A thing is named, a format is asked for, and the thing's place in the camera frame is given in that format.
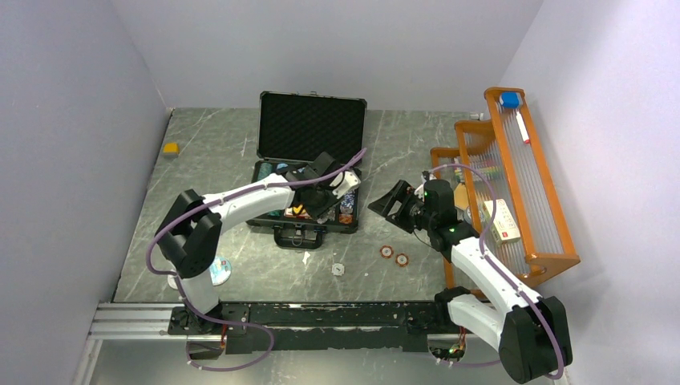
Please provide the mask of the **red white poker chip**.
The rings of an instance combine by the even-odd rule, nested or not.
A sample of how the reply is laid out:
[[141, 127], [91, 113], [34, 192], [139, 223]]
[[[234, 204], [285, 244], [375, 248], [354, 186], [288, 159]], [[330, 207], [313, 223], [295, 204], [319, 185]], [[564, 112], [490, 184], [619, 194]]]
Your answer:
[[409, 257], [404, 253], [399, 253], [395, 256], [395, 263], [399, 267], [406, 267], [409, 265]]
[[381, 257], [389, 259], [394, 255], [394, 250], [389, 245], [384, 245], [379, 250]]

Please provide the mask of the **black poker set case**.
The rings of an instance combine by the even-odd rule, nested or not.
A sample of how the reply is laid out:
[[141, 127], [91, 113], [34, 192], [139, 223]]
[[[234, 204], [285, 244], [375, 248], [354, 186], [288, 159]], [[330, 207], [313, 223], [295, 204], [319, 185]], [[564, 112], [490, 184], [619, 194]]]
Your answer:
[[[322, 152], [331, 154], [341, 167], [362, 149], [366, 108], [366, 101], [360, 98], [262, 92], [258, 161], [252, 180], [264, 179], [258, 177], [262, 163], [270, 163], [272, 173], [303, 172]], [[289, 167], [277, 171], [280, 163]], [[247, 223], [271, 228], [275, 243], [282, 248], [317, 249], [326, 233], [357, 231], [358, 190], [351, 192], [355, 194], [354, 220], [348, 225], [338, 220], [341, 201], [317, 220], [284, 217], [283, 209], [262, 214]]]

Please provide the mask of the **red playing card deck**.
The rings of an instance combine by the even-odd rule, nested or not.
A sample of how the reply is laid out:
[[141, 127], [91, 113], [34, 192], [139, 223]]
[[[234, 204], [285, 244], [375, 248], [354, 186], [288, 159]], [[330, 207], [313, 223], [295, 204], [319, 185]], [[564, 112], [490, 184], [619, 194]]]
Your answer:
[[289, 208], [285, 209], [284, 210], [284, 217], [297, 218], [297, 219], [310, 219], [311, 218], [311, 216], [307, 213], [305, 208], [304, 208], [304, 211], [302, 213], [296, 215], [293, 212], [294, 207], [289, 207]]

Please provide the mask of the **white dealer button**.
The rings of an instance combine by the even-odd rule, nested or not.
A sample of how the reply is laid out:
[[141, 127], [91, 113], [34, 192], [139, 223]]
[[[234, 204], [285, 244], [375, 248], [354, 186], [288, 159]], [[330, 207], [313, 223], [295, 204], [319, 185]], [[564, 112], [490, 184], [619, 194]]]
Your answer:
[[331, 267], [331, 273], [336, 277], [341, 277], [345, 273], [345, 266], [340, 263], [334, 263]]

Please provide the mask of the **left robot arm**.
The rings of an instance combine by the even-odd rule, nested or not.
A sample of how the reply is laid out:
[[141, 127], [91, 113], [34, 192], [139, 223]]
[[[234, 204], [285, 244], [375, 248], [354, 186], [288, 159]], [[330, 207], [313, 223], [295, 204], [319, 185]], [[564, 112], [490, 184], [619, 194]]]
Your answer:
[[155, 268], [151, 254], [146, 263], [151, 273], [164, 274], [176, 283], [188, 324], [196, 334], [249, 326], [246, 321], [225, 317], [225, 306], [213, 287], [210, 268], [221, 235], [240, 223], [293, 205], [302, 205], [313, 219], [325, 215], [359, 186], [354, 166], [364, 154], [360, 150], [342, 163], [323, 152], [306, 166], [275, 168], [240, 188], [205, 195], [189, 189], [176, 198], [148, 247], [148, 252], [158, 247], [172, 267]]

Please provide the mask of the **coloured marker set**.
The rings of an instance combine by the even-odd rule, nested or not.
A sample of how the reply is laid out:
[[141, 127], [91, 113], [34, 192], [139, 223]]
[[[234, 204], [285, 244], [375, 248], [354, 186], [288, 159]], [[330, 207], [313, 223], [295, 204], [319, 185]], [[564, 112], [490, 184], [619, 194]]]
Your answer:
[[[503, 176], [502, 174], [504, 170], [502, 166], [490, 156], [471, 156], [469, 160], [469, 165], [483, 174], [484, 179], [488, 181], [498, 180]], [[463, 163], [462, 158], [460, 157], [456, 157], [455, 162], [461, 164]], [[461, 182], [464, 182], [464, 172], [465, 171], [462, 168], [454, 169], [455, 177]], [[474, 172], [472, 172], [472, 179], [474, 182], [482, 181]]]

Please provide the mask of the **blister pack blue tool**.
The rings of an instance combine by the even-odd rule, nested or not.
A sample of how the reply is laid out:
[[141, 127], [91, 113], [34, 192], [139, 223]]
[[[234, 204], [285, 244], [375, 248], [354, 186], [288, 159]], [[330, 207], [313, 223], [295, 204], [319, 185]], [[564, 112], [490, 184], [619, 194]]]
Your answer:
[[221, 286], [226, 283], [232, 274], [232, 270], [232, 265], [227, 258], [221, 256], [215, 257], [209, 267], [212, 285]]

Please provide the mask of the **purple blue poker chip row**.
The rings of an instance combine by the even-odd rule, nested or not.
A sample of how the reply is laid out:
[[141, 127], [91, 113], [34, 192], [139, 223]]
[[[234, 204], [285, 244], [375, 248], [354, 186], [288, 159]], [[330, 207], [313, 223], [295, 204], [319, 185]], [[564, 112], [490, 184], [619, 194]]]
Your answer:
[[351, 224], [354, 220], [354, 206], [355, 206], [355, 194], [354, 192], [347, 193], [339, 206], [339, 216], [338, 220], [345, 225]]

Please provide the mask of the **green poker chip row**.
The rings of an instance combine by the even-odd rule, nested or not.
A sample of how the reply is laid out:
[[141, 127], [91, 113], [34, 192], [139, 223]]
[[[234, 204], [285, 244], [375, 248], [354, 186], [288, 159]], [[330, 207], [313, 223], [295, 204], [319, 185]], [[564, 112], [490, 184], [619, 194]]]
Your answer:
[[272, 173], [273, 166], [270, 163], [262, 163], [258, 171], [259, 178], [265, 178]]

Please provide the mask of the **orange wooden rack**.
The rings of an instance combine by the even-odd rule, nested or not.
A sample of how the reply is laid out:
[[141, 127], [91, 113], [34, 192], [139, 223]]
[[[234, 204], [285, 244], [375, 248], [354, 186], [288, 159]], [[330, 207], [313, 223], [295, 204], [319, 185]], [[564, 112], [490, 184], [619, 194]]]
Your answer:
[[[503, 108], [499, 96], [504, 91], [520, 93], [523, 103], [517, 109]], [[526, 285], [540, 284], [564, 273], [580, 262], [562, 209], [551, 172], [532, 119], [525, 93], [520, 88], [490, 87], [484, 92], [487, 118], [471, 118], [455, 123], [456, 145], [430, 150], [435, 176], [451, 178], [441, 167], [462, 158], [470, 166], [471, 156], [490, 156], [503, 168], [503, 176], [489, 181], [496, 196], [504, 199], [519, 226], [521, 239], [505, 245], [487, 243], [492, 252]], [[522, 113], [531, 143], [525, 144], [516, 122]]]

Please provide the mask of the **white red box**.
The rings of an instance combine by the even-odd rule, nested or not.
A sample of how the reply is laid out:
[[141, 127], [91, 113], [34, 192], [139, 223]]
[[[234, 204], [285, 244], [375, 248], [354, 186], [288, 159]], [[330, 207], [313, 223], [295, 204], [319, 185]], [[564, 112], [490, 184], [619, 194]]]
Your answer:
[[492, 221], [490, 234], [494, 244], [505, 245], [518, 242], [521, 239], [520, 229], [504, 199], [483, 201], [480, 204], [483, 223], [486, 225], [491, 219], [493, 205], [496, 205], [496, 214]]

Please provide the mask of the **yellow orange block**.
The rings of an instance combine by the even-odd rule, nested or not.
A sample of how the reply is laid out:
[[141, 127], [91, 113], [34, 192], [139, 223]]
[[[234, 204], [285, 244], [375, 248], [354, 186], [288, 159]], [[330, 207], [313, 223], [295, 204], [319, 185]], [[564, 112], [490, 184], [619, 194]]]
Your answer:
[[161, 151], [162, 156], [176, 157], [180, 154], [180, 145], [177, 142], [169, 142], [164, 144]]

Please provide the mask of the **white red marker pen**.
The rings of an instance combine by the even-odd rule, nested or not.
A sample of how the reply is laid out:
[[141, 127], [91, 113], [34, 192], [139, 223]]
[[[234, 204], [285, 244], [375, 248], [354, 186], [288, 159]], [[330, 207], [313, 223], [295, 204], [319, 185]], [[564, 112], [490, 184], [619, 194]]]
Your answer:
[[524, 122], [522, 113], [519, 110], [516, 110], [516, 122], [520, 131], [521, 139], [525, 144], [530, 144], [531, 143], [530, 136], [528, 134], [528, 130]]

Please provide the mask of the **blue cube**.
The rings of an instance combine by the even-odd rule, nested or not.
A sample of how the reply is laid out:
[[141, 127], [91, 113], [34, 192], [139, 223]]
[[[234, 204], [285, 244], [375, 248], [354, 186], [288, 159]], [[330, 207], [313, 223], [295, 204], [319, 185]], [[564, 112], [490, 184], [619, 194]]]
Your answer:
[[522, 103], [522, 96], [518, 92], [504, 91], [499, 96], [499, 104], [503, 108], [517, 109]]

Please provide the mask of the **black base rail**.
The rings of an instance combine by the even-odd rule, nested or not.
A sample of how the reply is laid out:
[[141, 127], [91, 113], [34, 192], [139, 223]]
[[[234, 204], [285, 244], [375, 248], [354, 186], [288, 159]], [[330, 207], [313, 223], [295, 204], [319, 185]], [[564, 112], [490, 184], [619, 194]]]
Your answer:
[[168, 341], [188, 345], [192, 359], [272, 351], [400, 349], [460, 357], [466, 330], [433, 301], [226, 302], [208, 322], [180, 303], [104, 303], [88, 336], [94, 340]]

